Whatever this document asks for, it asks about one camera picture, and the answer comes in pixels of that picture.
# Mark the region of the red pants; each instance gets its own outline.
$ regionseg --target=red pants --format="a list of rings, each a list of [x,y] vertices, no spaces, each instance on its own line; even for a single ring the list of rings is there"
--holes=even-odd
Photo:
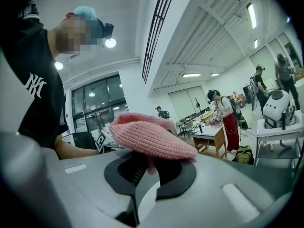
[[[232,151],[233,149],[239,149],[237,117],[232,113],[229,116],[223,118],[223,122],[225,125],[228,140],[227,150]]]

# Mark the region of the ny logo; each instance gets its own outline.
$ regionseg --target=ny logo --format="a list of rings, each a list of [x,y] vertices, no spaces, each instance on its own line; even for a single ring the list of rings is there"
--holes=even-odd
[[[27,84],[25,85],[25,87],[28,88],[28,91],[32,94],[32,96],[34,96],[35,93],[37,93],[37,96],[39,98],[41,98],[40,91],[41,91],[42,86],[44,84],[46,84],[46,82],[41,81],[41,80],[43,80],[43,78],[38,77],[37,75],[33,75],[31,73],[29,73],[29,74],[30,74],[30,77],[29,77],[29,80],[28,80]]]

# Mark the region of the round light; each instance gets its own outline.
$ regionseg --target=round light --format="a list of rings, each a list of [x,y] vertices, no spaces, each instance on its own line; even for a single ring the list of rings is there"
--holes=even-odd
[[[107,48],[113,48],[113,47],[115,47],[115,45],[116,45],[116,40],[113,38],[105,41],[105,46]]]
[[[56,62],[55,67],[57,68],[57,70],[61,70],[63,68],[63,65],[62,63]]]

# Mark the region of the ear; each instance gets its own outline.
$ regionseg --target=ear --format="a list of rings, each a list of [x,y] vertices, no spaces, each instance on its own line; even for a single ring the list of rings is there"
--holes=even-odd
[[[66,20],[73,17],[74,16],[74,13],[73,12],[69,12],[66,14]]]

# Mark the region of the wooden desk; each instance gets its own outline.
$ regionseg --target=wooden desk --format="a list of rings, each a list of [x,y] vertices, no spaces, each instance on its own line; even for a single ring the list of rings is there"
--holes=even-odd
[[[225,141],[225,135],[223,127],[219,128],[213,128],[210,126],[202,127],[203,133],[200,133],[198,131],[195,134],[191,134],[194,140],[195,148],[199,151],[202,146],[205,146],[205,148],[199,152],[202,153],[205,150],[208,150],[209,145],[215,146],[216,150],[216,157],[217,158],[223,158],[227,157],[227,149],[226,149],[226,141]],[[222,154],[222,156],[219,156],[219,149],[224,145],[225,153]]]

